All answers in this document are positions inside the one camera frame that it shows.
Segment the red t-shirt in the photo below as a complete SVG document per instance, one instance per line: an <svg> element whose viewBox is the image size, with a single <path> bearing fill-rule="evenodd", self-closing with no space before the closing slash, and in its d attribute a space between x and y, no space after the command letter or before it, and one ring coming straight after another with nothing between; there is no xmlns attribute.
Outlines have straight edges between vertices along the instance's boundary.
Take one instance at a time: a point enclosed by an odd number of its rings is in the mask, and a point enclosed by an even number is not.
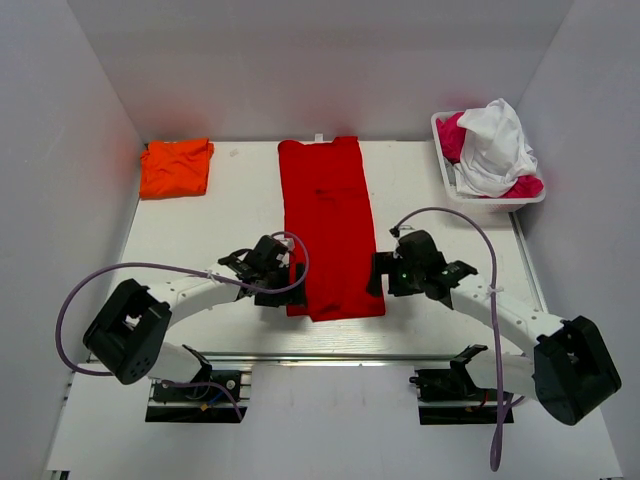
<svg viewBox="0 0 640 480"><path fill-rule="evenodd" d="M358 139L285 140L278 156L285 230L310 259L307 305L289 306L287 315L314 322L385 315L384 299L367 292L377 247Z"/></svg>

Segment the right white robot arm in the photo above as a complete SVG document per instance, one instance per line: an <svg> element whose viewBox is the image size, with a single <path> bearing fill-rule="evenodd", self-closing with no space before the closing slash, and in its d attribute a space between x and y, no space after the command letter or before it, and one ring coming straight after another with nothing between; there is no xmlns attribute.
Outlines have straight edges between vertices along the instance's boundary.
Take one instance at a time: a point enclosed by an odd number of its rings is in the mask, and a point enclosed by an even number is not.
<svg viewBox="0 0 640 480"><path fill-rule="evenodd" d="M620 390L622 381L596 324L538 311L490 289L478 271L447 262L432 237L418 230L400 237L392 252L372 256L367 285L375 297L423 294L471 317L519 348L471 345L446 369L420 369L410 383L427 403L477 401L498 390L539 402L557 421L573 426Z"/></svg>

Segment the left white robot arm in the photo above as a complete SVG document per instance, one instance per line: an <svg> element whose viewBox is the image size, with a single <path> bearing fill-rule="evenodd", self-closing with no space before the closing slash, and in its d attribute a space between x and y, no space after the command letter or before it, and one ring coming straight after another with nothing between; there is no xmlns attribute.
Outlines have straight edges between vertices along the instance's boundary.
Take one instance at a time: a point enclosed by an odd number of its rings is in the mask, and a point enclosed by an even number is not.
<svg viewBox="0 0 640 480"><path fill-rule="evenodd" d="M167 332L203 311L246 299L259 307L303 306L308 271L306 245L277 232L204 271L180 268L178 278L151 286L127 279L99 310L83 344L123 385L147 377L199 399L210 390L211 364L192 347L166 341Z"/></svg>

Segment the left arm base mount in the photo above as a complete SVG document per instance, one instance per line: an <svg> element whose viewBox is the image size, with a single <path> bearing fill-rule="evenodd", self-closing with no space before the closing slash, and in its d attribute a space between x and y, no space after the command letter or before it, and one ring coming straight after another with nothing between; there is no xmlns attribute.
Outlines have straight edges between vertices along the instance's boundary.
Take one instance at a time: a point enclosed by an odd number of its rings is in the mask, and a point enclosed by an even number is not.
<svg viewBox="0 0 640 480"><path fill-rule="evenodd" d="M162 424L240 424L251 396L251 367L245 362L209 358L195 386L151 383L145 421Z"/></svg>

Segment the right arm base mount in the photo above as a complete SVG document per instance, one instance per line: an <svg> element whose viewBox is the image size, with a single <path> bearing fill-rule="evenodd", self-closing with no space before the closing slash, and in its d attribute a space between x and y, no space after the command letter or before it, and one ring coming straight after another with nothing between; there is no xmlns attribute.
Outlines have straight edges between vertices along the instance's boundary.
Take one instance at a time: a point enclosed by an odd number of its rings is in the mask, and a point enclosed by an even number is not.
<svg viewBox="0 0 640 480"><path fill-rule="evenodd" d="M488 350L472 345L449 361L446 368L417 369L409 378L418 399L421 426L491 425L498 419L497 390L480 388L467 366Z"/></svg>

